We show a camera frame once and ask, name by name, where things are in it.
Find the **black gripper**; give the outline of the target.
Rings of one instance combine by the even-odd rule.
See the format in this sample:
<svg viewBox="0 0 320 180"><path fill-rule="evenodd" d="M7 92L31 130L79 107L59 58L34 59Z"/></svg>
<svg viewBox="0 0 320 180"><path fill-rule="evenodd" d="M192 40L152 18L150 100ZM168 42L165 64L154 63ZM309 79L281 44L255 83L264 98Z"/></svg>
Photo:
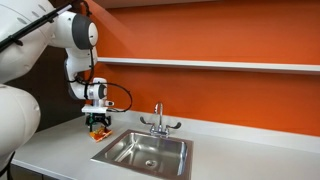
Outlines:
<svg viewBox="0 0 320 180"><path fill-rule="evenodd" d="M89 132L93 132L93 127L95 123L102 123L104 126L104 130L109 130L109 126L111 125L111 117L106 116L103 113L89 113L86 116L86 124L89 127Z"/></svg>

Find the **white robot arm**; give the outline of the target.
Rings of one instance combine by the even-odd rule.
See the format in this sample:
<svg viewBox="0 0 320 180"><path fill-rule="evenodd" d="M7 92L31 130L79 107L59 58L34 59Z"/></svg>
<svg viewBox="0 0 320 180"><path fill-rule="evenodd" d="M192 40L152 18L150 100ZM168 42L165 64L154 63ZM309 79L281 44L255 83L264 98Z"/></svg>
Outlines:
<svg viewBox="0 0 320 180"><path fill-rule="evenodd" d="M78 73L97 62L98 31L89 17L70 11L67 3L48 0L0 0L0 171L6 173L15 151L35 133L40 107L28 92L7 83L27 74L48 46L67 52L64 64L72 97L93 103L84 113L106 113L106 80L81 82Z"/></svg>

